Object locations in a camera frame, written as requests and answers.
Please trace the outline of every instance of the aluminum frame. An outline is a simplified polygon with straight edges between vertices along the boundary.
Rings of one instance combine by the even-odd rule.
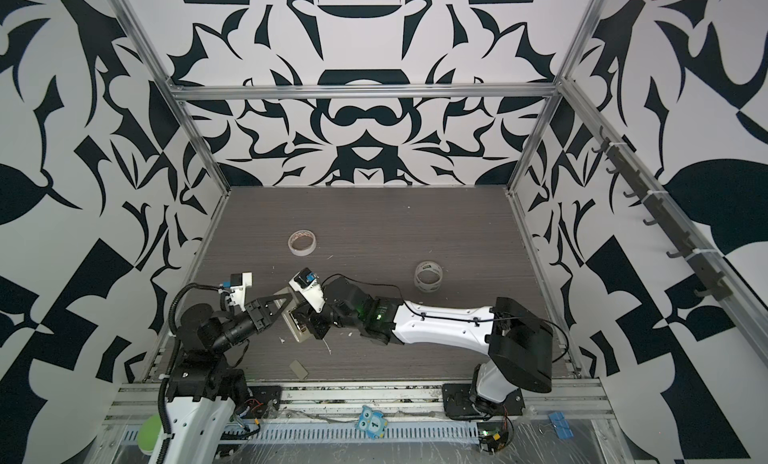
[[[571,343],[571,347],[568,349],[568,357],[571,360],[571,365],[573,366],[573,373],[576,378],[579,379],[583,377],[581,371],[584,368],[584,364],[581,363],[581,354],[574,352],[574,341],[571,339],[571,333],[569,332],[568,325],[565,322],[565,318],[558,312],[557,307],[554,305],[555,301],[554,297],[552,296],[552,289],[550,288],[551,286],[549,285],[549,282],[547,282],[547,275],[544,273],[544,266],[538,257],[538,251],[536,250],[536,246],[533,244],[531,232],[528,230],[528,225],[525,222],[525,212],[516,194],[507,192],[507,198],[509,199],[510,207],[512,207],[512,215],[514,216],[514,221],[520,230],[520,237],[522,238],[525,252],[528,254],[528,260],[531,261],[534,277],[536,278],[536,282],[538,283],[539,288],[542,289],[544,305],[547,307],[549,318],[552,319],[556,324],[560,325],[563,331],[568,333],[568,342]]]
[[[610,125],[597,108],[590,103],[572,80],[563,79],[558,84],[565,100],[571,104],[576,115],[584,122],[592,135],[602,141],[607,137],[613,143],[625,143],[619,138],[619,133]],[[726,261],[725,257],[716,250],[715,245],[709,241],[699,230],[698,226],[688,218],[680,209],[677,202],[669,195],[664,186],[654,177],[645,164],[628,145],[618,145],[619,154],[628,162],[632,169],[639,171],[640,179],[651,191],[655,191],[665,208],[670,212],[678,227],[689,233],[689,241],[696,249],[703,252],[707,263],[715,270],[723,273],[724,282],[731,288],[733,295],[720,301],[723,310],[742,333],[746,341],[752,346],[755,353],[763,363],[768,366],[768,309],[760,302],[752,289],[744,282],[741,276]],[[670,243],[670,250],[676,248]]]
[[[152,47],[147,33],[144,28],[141,27],[138,17],[130,6],[128,0],[107,0],[109,2],[115,17],[117,17],[120,27],[123,27],[125,34],[130,41],[136,47],[136,51],[141,58],[142,63],[147,67],[154,84],[158,87],[160,94],[163,96],[165,103],[168,104],[170,112],[174,114],[174,117],[187,133],[187,137],[192,143],[192,147],[200,156],[200,159],[205,165],[206,171],[216,182],[216,185],[221,189],[222,193],[229,192],[230,184],[226,181],[224,174],[221,172],[221,168],[214,154],[210,152],[208,144],[200,135],[197,130],[197,126],[194,125],[192,118],[187,113],[182,105],[176,101],[174,96],[170,93],[170,87],[168,85],[168,75],[166,75],[163,65],[158,59],[157,51]]]
[[[171,86],[176,100],[336,99],[360,97],[551,96],[554,84],[379,84],[285,86]]]
[[[589,6],[587,6],[584,16],[581,17],[581,22],[579,22],[576,35],[574,35],[574,39],[571,41],[571,46],[565,53],[565,59],[560,67],[560,71],[554,79],[556,84],[573,74],[574,69],[581,60],[581,56],[584,54],[584,48],[587,46],[590,38],[592,38],[595,29],[598,28],[600,16],[607,2],[608,0],[589,1]]]
[[[281,386],[280,414],[270,422],[321,422],[352,419],[363,404],[387,414],[392,422],[445,421],[442,385],[469,380],[434,381],[247,381],[248,386]],[[107,411],[105,424],[141,423],[158,408],[159,383],[123,384]],[[522,391],[526,406],[547,420],[560,411],[568,419],[615,419],[613,408],[598,379],[552,379],[552,392]]]
[[[225,193],[219,199],[219,202],[216,205],[216,209],[214,210],[214,213],[211,215],[210,223],[208,224],[208,228],[206,229],[205,235],[203,236],[203,241],[200,243],[200,247],[197,248],[197,252],[195,253],[194,258],[192,259],[192,264],[187,270],[187,275],[184,276],[184,285],[187,285],[188,283],[192,282],[194,277],[197,275],[197,270],[200,268],[200,265],[203,263],[203,257],[205,256],[206,251],[208,250],[210,241],[214,238],[214,233],[216,233],[216,228],[219,226],[219,221],[221,220],[221,216],[224,215],[224,208],[226,207],[226,203],[229,202],[229,199],[230,199],[230,193]],[[186,301],[186,298],[183,298],[181,300],[181,303],[180,303],[181,309],[184,309],[185,301]],[[150,378],[150,375],[152,374],[152,369],[155,367],[155,365],[158,364],[158,354],[160,354],[160,350],[168,342],[168,337],[169,337],[168,320],[164,319],[163,325],[162,327],[160,327],[160,332],[158,333],[158,338],[154,341],[154,345],[152,349],[147,352],[147,355],[144,357],[144,360],[141,363],[141,374],[139,376],[139,381],[144,382]]]
[[[533,125],[533,130],[528,134],[528,139],[523,144],[523,153],[520,155],[518,162],[514,164],[512,169],[512,175],[509,176],[509,182],[507,182],[507,189],[512,192],[519,185],[522,176],[525,174],[525,170],[531,165],[533,155],[536,153],[538,146],[542,143],[544,132],[547,130],[547,126],[552,122],[552,117],[560,106],[562,95],[554,94],[547,98],[544,103],[542,112],[538,114],[536,123]]]

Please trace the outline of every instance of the debris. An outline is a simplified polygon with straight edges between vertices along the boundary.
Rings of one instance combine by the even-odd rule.
[[[293,361],[293,363],[290,363],[290,369],[293,371],[294,374],[296,374],[296,377],[299,378],[299,380],[304,380],[306,377],[310,374],[307,372],[306,369],[304,369],[304,366],[301,365],[301,363],[297,360]]]

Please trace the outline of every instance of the clear tape roll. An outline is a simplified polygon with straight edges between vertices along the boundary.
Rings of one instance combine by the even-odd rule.
[[[293,246],[293,243],[302,237],[311,238],[312,244],[310,244],[310,246],[305,249],[295,248]],[[315,234],[311,230],[305,230],[305,229],[297,230],[294,233],[292,233],[291,236],[288,238],[288,249],[292,252],[294,256],[299,256],[299,257],[309,256],[310,254],[312,254],[312,251],[314,251],[316,247],[317,247],[317,239],[315,238]]]
[[[427,275],[434,275],[436,276],[437,280],[419,277],[419,274],[422,273],[426,273]],[[416,288],[422,292],[435,292],[440,288],[440,284],[442,284],[442,267],[440,267],[437,262],[425,260],[416,266],[416,272],[413,274],[413,283],[416,285]]]

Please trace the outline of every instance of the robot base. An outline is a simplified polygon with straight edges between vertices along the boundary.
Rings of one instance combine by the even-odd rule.
[[[525,407],[522,391],[517,389],[507,394],[504,402],[491,402],[475,392],[480,365],[475,367],[472,384],[443,384],[442,401],[446,417],[455,421],[483,420],[491,416],[504,416],[504,407],[510,416],[522,416]]]

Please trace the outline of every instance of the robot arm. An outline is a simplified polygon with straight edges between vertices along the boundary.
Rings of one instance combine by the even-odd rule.
[[[518,387],[552,391],[552,328],[513,299],[498,297],[493,307],[477,309],[429,307],[370,296],[345,277],[321,292],[321,312],[308,304],[292,311],[316,339],[325,337],[331,325],[356,327],[361,336],[381,345],[436,343],[489,356],[475,386],[484,412],[499,412],[509,392]]]
[[[212,461],[229,416],[248,398],[243,371],[229,366],[224,352],[268,329],[293,297],[283,294],[245,303],[250,277],[233,283],[229,304],[243,312],[214,312],[202,303],[181,316],[158,399],[166,422],[150,464]],[[304,325],[317,339],[336,325],[355,327],[361,336],[379,345],[437,343],[490,356],[490,361],[475,370],[468,401],[480,416],[469,419],[503,415],[504,400],[518,387],[533,392],[552,390],[552,328],[512,299],[498,297],[493,307],[476,309],[430,307],[370,296],[345,277],[322,286],[309,269],[294,276],[290,287],[305,302],[290,311],[293,319],[286,322]],[[169,312],[169,319],[173,318],[174,313]]]

